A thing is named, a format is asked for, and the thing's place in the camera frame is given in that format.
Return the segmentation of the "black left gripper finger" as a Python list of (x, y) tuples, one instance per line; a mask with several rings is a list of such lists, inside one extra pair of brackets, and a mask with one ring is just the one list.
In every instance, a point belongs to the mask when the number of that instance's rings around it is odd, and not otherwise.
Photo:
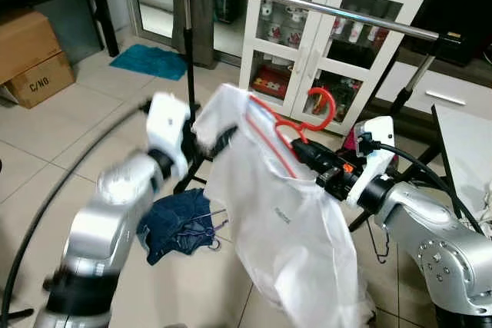
[(231, 142), (232, 136), (235, 134), (235, 128), (226, 128), (222, 131), (221, 134), (218, 135), (217, 139), (215, 139), (214, 145), (208, 149), (206, 158), (214, 158), (224, 151), (224, 149), (228, 146), (228, 143)]

